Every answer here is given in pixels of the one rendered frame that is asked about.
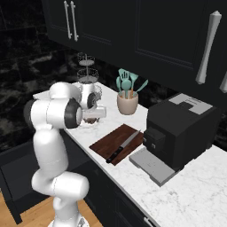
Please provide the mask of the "teal slotted spatula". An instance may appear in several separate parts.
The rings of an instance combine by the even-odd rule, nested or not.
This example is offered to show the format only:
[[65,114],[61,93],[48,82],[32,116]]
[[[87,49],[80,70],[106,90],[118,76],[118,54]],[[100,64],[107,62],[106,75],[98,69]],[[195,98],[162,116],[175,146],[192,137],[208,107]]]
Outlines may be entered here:
[[123,82],[125,79],[129,79],[129,72],[122,68],[119,70],[119,75],[121,77],[121,82]]

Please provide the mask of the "black-handled kitchen knife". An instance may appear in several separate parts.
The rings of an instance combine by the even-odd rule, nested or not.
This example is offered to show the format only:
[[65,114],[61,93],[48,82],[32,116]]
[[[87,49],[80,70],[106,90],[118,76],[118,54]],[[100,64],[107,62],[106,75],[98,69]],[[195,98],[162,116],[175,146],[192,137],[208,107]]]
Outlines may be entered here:
[[132,135],[130,135],[119,147],[118,149],[108,158],[106,159],[106,163],[112,162],[119,153],[139,134],[140,130],[134,132]]

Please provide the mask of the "black cupboard door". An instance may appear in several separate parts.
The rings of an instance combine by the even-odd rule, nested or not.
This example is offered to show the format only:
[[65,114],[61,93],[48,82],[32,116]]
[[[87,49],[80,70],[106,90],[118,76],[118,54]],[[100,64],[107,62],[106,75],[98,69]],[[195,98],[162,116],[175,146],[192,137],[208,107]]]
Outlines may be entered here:
[[133,63],[137,0],[72,0],[78,41],[72,48],[125,69]]
[[[138,74],[180,90],[207,85],[226,4],[227,0],[137,0],[134,53]],[[215,11],[222,18],[209,54],[206,82],[197,84],[209,16]]]
[[48,37],[57,43],[67,45],[71,39],[67,35],[65,0],[42,0]]

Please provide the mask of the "black coffee machine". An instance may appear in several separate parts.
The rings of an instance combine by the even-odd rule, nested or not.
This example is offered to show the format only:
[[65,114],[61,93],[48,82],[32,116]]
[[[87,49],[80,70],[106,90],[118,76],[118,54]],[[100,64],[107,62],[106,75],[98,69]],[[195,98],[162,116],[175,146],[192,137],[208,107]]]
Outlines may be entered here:
[[148,109],[144,147],[129,156],[159,186],[209,149],[222,111],[183,93]]

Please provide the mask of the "teal spoon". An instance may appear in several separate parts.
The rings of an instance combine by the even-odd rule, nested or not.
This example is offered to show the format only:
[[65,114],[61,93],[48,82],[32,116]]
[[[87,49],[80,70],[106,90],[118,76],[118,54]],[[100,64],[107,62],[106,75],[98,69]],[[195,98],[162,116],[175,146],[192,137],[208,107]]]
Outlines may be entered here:
[[131,81],[129,79],[125,79],[122,83],[121,83],[121,87],[122,89],[125,91],[125,98],[128,97],[128,90],[131,87]]

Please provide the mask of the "brown wooden cutting board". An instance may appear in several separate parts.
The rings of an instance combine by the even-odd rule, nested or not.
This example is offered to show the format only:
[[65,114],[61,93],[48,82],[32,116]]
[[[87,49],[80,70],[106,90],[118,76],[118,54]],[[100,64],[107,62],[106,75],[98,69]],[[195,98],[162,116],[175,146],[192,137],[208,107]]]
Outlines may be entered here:
[[[131,128],[129,125],[122,124],[120,127],[91,145],[90,149],[107,160],[118,149],[118,147],[136,131],[136,129]],[[137,136],[121,151],[121,153],[111,161],[111,163],[116,166],[119,162],[135,151],[143,143],[143,135],[142,132],[139,132]]]

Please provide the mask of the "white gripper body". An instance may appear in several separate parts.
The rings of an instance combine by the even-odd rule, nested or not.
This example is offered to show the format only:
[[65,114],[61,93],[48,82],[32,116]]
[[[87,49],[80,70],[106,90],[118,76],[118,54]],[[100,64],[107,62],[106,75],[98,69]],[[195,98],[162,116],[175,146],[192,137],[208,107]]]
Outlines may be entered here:
[[105,106],[97,106],[95,108],[91,108],[88,110],[82,111],[83,119],[95,119],[95,118],[105,118],[106,117],[106,107]]

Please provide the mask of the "black base cupboard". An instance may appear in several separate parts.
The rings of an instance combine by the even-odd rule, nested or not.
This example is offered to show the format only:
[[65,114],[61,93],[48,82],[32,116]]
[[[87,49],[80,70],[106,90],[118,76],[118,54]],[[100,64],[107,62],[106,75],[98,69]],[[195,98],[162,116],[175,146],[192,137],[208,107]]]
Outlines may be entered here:
[[150,227],[142,211],[94,162],[83,164],[81,173],[90,182],[85,201],[104,227]]

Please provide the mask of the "beige utensil pot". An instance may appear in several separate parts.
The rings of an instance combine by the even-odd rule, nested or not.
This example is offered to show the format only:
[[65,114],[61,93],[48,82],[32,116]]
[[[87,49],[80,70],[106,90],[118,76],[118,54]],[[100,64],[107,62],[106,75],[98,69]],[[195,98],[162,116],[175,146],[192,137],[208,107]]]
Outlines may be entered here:
[[133,98],[130,98],[130,91],[128,91],[128,97],[125,98],[125,92],[122,91],[121,94],[117,95],[117,106],[119,112],[125,115],[132,115],[137,110],[138,104],[138,94],[133,93]]

